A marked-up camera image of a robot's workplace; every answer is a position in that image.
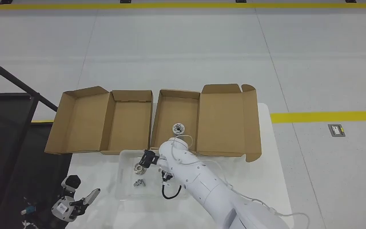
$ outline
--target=cardboard box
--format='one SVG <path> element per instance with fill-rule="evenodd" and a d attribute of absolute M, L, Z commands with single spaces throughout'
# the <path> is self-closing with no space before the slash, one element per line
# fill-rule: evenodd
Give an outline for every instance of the cardboard box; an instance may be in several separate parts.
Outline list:
<path fill-rule="evenodd" d="M 158 105 L 155 113 L 151 149 L 159 149 L 160 145 L 174 137 L 173 125 L 183 123 L 185 135 L 194 139 L 191 150 L 196 150 L 196 136 L 198 124 L 199 92 L 181 90 L 160 90 Z"/>
<path fill-rule="evenodd" d="M 257 93 L 250 85 L 205 85 L 202 92 L 161 90 L 152 149 L 174 137 L 172 126 L 183 123 L 193 137 L 190 148 L 207 156 L 261 156 Z"/>
<path fill-rule="evenodd" d="M 64 92 L 45 148 L 47 153 L 147 149 L 150 142 L 151 90 L 114 90 L 100 86 Z"/>
<path fill-rule="evenodd" d="M 151 90 L 113 90 L 113 117 L 106 155 L 119 155 L 124 149 L 148 149 L 153 111 Z"/>

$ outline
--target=robotic hand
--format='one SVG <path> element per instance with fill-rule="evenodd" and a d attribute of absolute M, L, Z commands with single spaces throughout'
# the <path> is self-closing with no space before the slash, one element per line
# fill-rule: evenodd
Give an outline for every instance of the robotic hand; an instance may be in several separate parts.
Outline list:
<path fill-rule="evenodd" d="M 272 208 L 244 199 L 232 186 L 216 176 L 203 161 L 188 151 L 181 139 L 170 138 L 159 148 L 160 156 L 145 151 L 140 165 L 149 168 L 156 164 L 162 168 L 163 187 L 172 178 L 209 212 L 219 228 L 225 229 L 289 229 Z"/>
<path fill-rule="evenodd" d="M 67 176 L 61 186 L 63 187 L 60 200 L 53 205 L 51 211 L 54 216 L 66 222 L 73 222 L 76 217 L 83 215 L 86 208 L 92 204 L 101 192 L 100 188 L 94 189 L 87 197 L 75 201 L 74 195 L 81 181 L 77 175 Z"/>

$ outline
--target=clear plastic bin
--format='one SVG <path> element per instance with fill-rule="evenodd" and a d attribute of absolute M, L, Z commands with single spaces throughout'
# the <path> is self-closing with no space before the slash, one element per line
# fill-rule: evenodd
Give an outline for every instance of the clear plastic bin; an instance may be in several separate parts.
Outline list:
<path fill-rule="evenodd" d="M 116 198 L 119 200 L 144 200 L 156 199 L 164 197 L 161 194 L 162 178 L 159 167 L 152 164 L 146 169 L 143 175 L 137 175 L 133 171 L 136 163 L 139 163 L 144 151 L 140 150 L 124 150 L 120 153 L 120 163 L 118 167 L 116 182 Z M 143 179 L 145 186 L 139 185 L 135 187 L 133 184 Z M 175 179 L 168 181 L 170 186 L 165 186 L 164 193 L 166 196 L 173 196 L 179 189 L 179 183 Z M 188 197 L 187 192 L 182 187 L 179 195 L 175 199 L 185 199 Z"/>

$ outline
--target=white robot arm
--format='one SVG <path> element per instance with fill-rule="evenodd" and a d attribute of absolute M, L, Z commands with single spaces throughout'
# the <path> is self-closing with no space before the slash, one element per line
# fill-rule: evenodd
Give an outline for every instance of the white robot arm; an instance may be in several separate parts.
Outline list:
<path fill-rule="evenodd" d="M 140 165 L 157 164 L 163 170 L 164 185 L 170 178 L 181 185 L 209 212 L 219 228 L 289 229 L 287 224 L 260 203 L 244 199 L 232 186 L 216 176 L 203 161 L 188 151 L 181 139 L 170 138 L 159 148 L 160 156 L 145 151 Z"/>

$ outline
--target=yellow floor line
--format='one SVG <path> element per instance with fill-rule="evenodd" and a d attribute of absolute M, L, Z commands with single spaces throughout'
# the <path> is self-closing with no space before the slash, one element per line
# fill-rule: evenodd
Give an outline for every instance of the yellow floor line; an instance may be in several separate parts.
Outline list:
<path fill-rule="evenodd" d="M 272 113 L 272 123 L 316 123 L 366 121 L 366 111 Z M 53 120 L 34 120 L 32 123 L 52 123 Z"/>
<path fill-rule="evenodd" d="M 244 9 L 244 8 L 294 8 L 294 9 L 342 9 L 366 8 L 366 3 L 220 3 L 220 2 L 156 2 L 156 3 L 86 3 L 86 4 L 8 4 L 0 10 L 112 10 L 112 9 Z"/>

